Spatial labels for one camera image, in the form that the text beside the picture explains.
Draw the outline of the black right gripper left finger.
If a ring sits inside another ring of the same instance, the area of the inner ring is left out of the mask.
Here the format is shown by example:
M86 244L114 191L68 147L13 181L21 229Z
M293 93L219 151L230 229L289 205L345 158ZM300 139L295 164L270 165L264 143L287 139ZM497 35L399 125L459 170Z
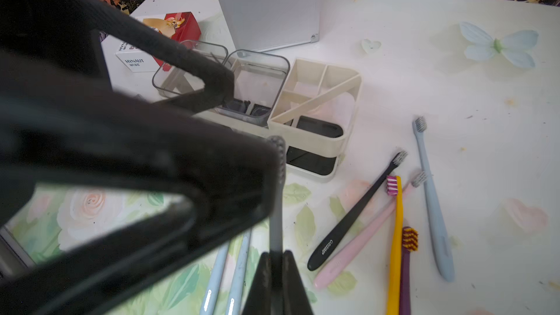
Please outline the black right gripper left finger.
M259 259L242 315L271 314L271 277L271 257L268 252L264 252Z

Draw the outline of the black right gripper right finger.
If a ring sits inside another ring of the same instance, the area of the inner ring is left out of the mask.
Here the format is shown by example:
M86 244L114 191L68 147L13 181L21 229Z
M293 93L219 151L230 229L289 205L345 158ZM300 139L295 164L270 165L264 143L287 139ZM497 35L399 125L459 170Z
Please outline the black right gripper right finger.
M312 307L294 255L287 250L282 256L281 295L284 315L313 315Z

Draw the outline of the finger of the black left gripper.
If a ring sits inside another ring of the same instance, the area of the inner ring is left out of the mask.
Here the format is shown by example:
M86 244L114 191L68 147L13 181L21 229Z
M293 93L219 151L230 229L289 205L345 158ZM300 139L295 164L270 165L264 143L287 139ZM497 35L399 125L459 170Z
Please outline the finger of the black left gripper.
M270 141L95 86L82 74L1 58L1 212L37 183L166 192L178 201L1 284L3 314L103 314L272 210Z
M1 0L1 84L9 80L9 69L21 74L35 67L35 81L78 78L109 90L99 33L140 47L134 36L146 28L99 0ZM161 44L154 56L204 82L203 90L165 104L199 113L233 99L232 71L173 40Z

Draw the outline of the grey toothbrush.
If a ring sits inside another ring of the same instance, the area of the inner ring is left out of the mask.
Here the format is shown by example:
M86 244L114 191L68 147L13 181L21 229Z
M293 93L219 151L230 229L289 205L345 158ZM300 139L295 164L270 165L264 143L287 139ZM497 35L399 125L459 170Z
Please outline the grey toothbrush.
M283 227L282 227L282 200L286 179L286 153L287 147L281 136L272 136L268 139L277 149L279 155L279 174L276 181L277 188L274 194L274 205L269 219L269 246L271 255L283 253Z

